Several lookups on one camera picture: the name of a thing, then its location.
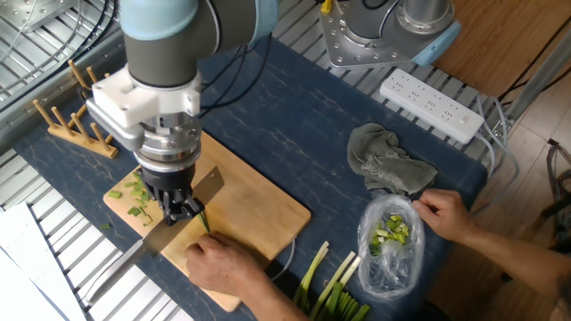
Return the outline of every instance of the gray cloth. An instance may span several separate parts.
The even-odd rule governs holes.
[[[396,135],[377,124],[351,132],[347,160],[355,173],[365,177],[367,189],[387,187],[393,193],[416,193],[433,181],[436,169],[412,160],[398,145]]]

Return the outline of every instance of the power strip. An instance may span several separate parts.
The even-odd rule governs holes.
[[[400,69],[383,82],[380,92],[462,144],[484,124],[482,116]]]

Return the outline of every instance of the knife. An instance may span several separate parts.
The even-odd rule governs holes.
[[[223,185],[222,175],[216,167],[196,185],[193,196],[206,205]],[[148,253],[153,257],[159,255],[189,222],[190,219],[179,221],[173,226],[167,226],[165,220],[161,220],[145,238],[135,242],[128,251],[118,257],[97,277],[87,292],[87,302],[91,305],[98,302],[135,265],[143,254]]]

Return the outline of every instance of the blue tablecloth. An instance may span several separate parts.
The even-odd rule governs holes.
[[[228,97],[241,92],[254,78],[264,47],[261,44],[248,56]],[[201,62],[204,78],[212,78],[231,55],[219,54]],[[203,103],[219,96],[236,67],[204,93]],[[80,105],[79,99],[70,102],[64,114]],[[346,145],[351,131],[369,122],[396,133],[410,157],[434,165],[439,170],[435,187],[457,190],[468,206],[473,203],[486,178],[480,163],[276,41],[252,92],[203,119],[206,132],[311,211],[310,223],[297,238],[289,272],[277,281],[290,296],[325,240],[330,242],[330,250],[312,283],[316,293],[345,256],[357,250],[357,225],[370,194],[363,177],[355,175],[347,164]],[[45,124],[13,147],[93,224],[111,222],[114,228],[103,233],[122,251],[139,238],[102,200],[103,194],[137,164],[124,148],[120,147],[115,160],[108,160],[48,135]],[[451,249],[451,244],[429,227],[425,230],[422,274],[413,293],[396,302],[380,303],[360,289],[356,276],[348,283],[353,297],[371,305],[371,320],[409,320],[422,303]],[[286,248],[269,274],[276,273],[288,255]],[[145,257],[138,266],[195,320],[253,319],[244,305],[235,313],[224,312],[165,259]]]

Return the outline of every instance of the plastic bag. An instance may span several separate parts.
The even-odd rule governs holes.
[[[392,215],[400,215],[409,227],[405,244],[389,240],[381,246],[381,254],[373,257],[369,245],[380,225]],[[378,300],[396,300],[410,293],[417,284],[425,249],[425,231],[422,218],[406,197],[399,195],[377,196],[365,209],[358,230],[359,281],[365,292]]]

